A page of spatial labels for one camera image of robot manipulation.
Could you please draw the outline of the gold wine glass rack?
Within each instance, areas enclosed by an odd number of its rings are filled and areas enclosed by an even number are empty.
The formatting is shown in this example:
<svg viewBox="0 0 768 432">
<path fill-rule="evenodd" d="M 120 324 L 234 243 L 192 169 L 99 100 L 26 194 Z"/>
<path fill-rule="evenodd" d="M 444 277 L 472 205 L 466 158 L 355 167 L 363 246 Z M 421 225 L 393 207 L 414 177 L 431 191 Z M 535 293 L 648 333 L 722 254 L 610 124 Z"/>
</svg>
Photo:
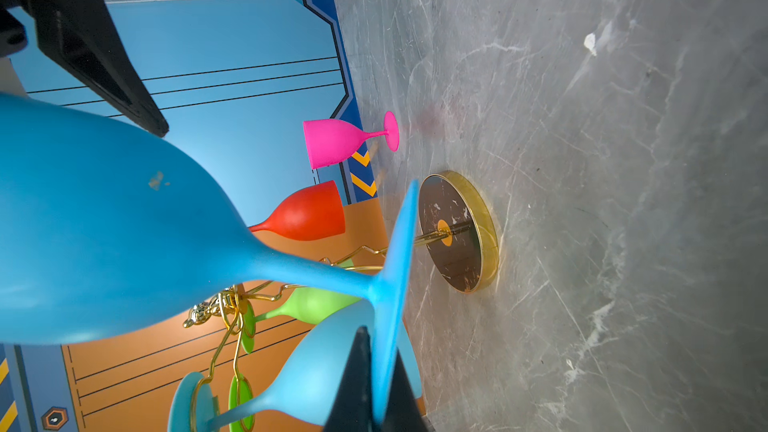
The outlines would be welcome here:
<svg viewBox="0 0 768 432">
<path fill-rule="evenodd" d="M 407 282 L 410 275 L 416 225 L 435 222 L 433 231 L 421 236 L 424 243 L 435 243 L 431 250 L 435 262 L 446 261 L 462 271 L 477 275 L 472 285 L 478 290 L 487 285 L 498 267 L 498 248 L 493 223 L 476 189 L 454 172 L 432 174 L 423 183 L 412 183 L 402 204 L 389 247 L 384 250 L 385 265 L 375 275 L 353 269 L 284 254 L 262 244 L 255 237 L 246 239 L 258 267 L 269 279 L 299 286 L 333 291 L 359 297 L 374 310 L 373 329 L 367 331 L 371 347 L 372 416 L 380 425 L 387 413 L 397 354 L 403 361 L 415 398 L 421 394 L 420 375 L 414 352 L 402 324 Z M 193 394 L 189 431 L 198 431 L 195 423 L 197 393 Z M 215 417 L 204 431 L 216 431 L 242 419 L 241 405 Z"/>
</svg>

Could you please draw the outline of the green wine glass back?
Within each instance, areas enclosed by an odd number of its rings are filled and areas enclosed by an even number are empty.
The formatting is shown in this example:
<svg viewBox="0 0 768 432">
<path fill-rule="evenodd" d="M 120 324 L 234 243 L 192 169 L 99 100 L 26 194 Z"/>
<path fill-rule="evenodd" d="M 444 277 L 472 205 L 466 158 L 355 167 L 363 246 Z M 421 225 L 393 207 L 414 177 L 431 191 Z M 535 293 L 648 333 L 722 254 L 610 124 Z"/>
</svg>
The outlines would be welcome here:
<svg viewBox="0 0 768 432">
<path fill-rule="evenodd" d="M 240 295 L 240 304 L 245 305 L 245 311 L 241 315 L 242 329 L 239 342 L 247 354 L 254 351 L 254 337 L 258 322 L 287 316 L 303 323 L 317 325 L 335 312 L 360 300 L 359 297 L 352 295 L 295 284 L 283 284 L 276 295 L 263 294 L 262 290 L 271 284 L 271 281 L 266 281 Z M 277 308 L 260 315 L 254 314 L 250 305 L 251 300 L 278 302 L 286 290 L 291 290 L 291 293 Z"/>
</svg>

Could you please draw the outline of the pink wine glass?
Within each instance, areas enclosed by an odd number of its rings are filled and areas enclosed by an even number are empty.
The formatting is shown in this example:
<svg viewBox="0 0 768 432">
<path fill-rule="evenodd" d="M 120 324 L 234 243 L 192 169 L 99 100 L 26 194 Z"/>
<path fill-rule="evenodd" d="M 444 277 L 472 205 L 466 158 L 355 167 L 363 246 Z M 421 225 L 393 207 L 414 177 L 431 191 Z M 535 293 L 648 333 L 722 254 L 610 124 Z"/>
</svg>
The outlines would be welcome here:
<svg viewBox="0 0 768 432">
<path fill-rule="evenodd" d="M 378 132 L 365 132 L 339 119 L 304 121 L 303 131 L 309 163 L 313 169 L 345 161 L 371 138 L 384 136 L 392 151 L 397 151 L 400 144 L 399 124 L 392 111 L 386 112 L 383 130 Z"/>
</svg>

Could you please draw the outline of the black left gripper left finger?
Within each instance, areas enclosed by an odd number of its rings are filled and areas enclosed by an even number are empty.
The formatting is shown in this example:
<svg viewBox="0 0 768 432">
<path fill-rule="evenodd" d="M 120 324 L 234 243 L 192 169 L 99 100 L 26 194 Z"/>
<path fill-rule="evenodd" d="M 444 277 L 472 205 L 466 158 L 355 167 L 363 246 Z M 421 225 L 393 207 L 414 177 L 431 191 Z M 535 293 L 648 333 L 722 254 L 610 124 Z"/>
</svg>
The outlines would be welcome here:
<svg viewBox="0 0 768 432">
<path fill-rule="evenodd" d="M 11 13 L 35 21 L 37 46 L 49 59 L 134 123 L 164 137 L 169 125 L 139 78 L 104 0 L 1 0 L 1 56 L 23 50 L 25 27 Z"/>
</svg>

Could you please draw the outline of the red wine glass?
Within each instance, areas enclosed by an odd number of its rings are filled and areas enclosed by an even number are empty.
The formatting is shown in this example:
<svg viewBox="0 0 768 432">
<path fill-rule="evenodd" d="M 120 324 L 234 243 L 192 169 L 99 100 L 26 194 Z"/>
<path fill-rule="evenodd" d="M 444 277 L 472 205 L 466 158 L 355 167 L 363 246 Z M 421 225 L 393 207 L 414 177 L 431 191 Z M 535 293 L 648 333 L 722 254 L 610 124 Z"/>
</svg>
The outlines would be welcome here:
<svg viewBox="0 0 768 432">
<path fill-rule="evenodd" d="M 252 233 L 268 231 L 296 241 L 320 240 L 346 231 L 343 204 L 334 182 L 303 188 L 283 200 Z"/>
</svg>

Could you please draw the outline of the green wine glass left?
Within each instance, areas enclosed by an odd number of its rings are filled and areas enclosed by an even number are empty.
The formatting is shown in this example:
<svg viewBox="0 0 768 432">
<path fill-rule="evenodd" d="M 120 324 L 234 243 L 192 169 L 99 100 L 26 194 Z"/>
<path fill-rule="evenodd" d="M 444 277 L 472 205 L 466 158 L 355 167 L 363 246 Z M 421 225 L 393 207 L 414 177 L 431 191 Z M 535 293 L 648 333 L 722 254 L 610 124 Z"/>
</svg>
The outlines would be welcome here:
<svg viewBox="0 0 768 432">
<path fill-rule="evenodd" d="M 230 388 L 229 388 L 229 397 L 228 397 L 229 409 L 234 409 L 248 402 L 252 398 L 253 398 L 253 393 L 248 380 L 242 375 L 234 376 L 232 378 Z M 254 427 L 254 418 L 252 416 L 246 416 L 243 419 L 230 423 L 229 431 L 230 432 L 252 432 L 253 427 Z"/>
</svg>

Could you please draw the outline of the blue wine glass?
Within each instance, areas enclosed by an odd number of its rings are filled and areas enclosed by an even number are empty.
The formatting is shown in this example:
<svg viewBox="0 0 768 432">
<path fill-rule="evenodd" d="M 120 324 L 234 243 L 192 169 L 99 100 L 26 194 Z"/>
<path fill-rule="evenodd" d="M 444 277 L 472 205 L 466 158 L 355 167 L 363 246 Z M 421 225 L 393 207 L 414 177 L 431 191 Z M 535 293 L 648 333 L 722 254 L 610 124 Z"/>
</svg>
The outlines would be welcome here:
<svg viewBox="0 0 768 432">
<path fill-rule="evenodd" d="M 347 357 L 357 329 L 373 329 L 374 310 L 371 304 L 360 300 L 327 317 L 316 325 L 294 349 L 273 383 L 259 396 L 253 397 L 243 390 L 240 399 L 243 420 L 251 423 L 253 416 L 267 410 L 276 410 L 307 423 L 323 425 L 327 421 L 342 381 Z M 213 421 L 216 426 L 224 422 L 215 417 L 214 398 L 209 385 L 200 386 L 199 372 L 190 373 L 179 385 L 169 413 L 169 431 L 189 431 L 193 394 L 195 423 L 198 431 Z"/>
<path fill-rule="evenodd" d="M 1 339 L 71 344 L 140 330 L 250 280 L 368 300 L 372 417 L 396 372 L 419 187 L 383 270 L 347 271 L 259 241 L 214 178 L 167 141 L 106 117 L 1 98 Z"/>
</svg>

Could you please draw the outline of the green wine glass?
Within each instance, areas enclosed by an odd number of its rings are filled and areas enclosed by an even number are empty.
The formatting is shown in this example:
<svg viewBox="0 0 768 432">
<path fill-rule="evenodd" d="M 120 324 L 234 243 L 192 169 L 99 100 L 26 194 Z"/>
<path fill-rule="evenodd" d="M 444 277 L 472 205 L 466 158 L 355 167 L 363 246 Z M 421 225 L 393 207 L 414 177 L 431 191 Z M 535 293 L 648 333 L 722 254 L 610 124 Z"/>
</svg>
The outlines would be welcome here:
<svg viewBox="0 0 768 432">
<path fill-rule="evenodd" d="M 258 322 L 287 316 L 303 323 L 317 325 L 335 312 L 360 300 L 359 297 L 352 295 L 295 284 L 283 284 L 276 295 L 263 294 L 262 290 L 271 284 L 271 281 L 266 281 L 240 295 L 240 304 L 245 305 L 245 311 L 241 315 L 242 329 L 239 342 L 247 354 L 254 351 L 254 337 Z M 286 290 L 291 290 L 291 293 L 277 308 L 260 315 L 254 314 L 250 305 L 251 300 L 278 302 Z"/>
<path fill-rule="evenodd" d="M 229 397 L 228 397 L 229 409 L 234 409 L 248 402 L 252 398 L 253 398 L 253 393 L 248 380 L 242 375 L 234 376 L 232 378 L 230 388 L 229 388 Z M 243 419 L 230 423 L 229 431 L 230 432 L 252 432 L 253 427 L 254 427 L 254 418 L 252 416 L 246 416 Z"/>
</svg>

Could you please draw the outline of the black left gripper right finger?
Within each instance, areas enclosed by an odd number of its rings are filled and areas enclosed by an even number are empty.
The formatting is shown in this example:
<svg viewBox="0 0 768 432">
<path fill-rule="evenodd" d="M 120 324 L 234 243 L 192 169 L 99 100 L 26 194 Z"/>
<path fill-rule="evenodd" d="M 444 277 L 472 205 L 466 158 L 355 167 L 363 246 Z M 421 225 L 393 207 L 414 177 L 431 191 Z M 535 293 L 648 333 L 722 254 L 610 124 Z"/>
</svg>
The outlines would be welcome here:
<svg viewBox="0 0 768 432">
<path fill-rule="evenodd" d="M 428 432 L 410 387 L 406 368 L 397 354 L 386 416 L 377 425 L 372 416 L 371 347 L 365 326 L 357 329 L 329 418 L 327 432 Z"/>
</svg>

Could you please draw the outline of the blue wine glass front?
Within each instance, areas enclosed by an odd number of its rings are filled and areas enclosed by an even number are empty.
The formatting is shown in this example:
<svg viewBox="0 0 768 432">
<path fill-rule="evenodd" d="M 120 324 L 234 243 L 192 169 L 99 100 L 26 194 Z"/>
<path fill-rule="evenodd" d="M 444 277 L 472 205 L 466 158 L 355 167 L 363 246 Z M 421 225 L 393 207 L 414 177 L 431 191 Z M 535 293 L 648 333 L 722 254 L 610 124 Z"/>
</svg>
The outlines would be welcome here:
<svg viewBox="0 0 768 432">
<path fill-rule="evenodd" d="M 327 421 L 342 381 L 347 357 L 357 329 L 373 329 L 374 310 L 371 304 L 360 300 L 327 317 L 316 325 L 294 349 L 273 383 L 259 396 L 253 397 L 243 390 L 240 399 L 243 420 L 251 423 L 253 416 L 267 410 L 276 410 L 307 423 L 323 425 Z M 224 422 L 215 417 L 214 398 L 209 385 L 200 386 L 199 372 L 190 373 L 179 385 L 169 413 L 169 431 L 189 431 L 193 394 L 195 423 L 198 431 L 213 421 L 216 426 Z"/>
</svg>

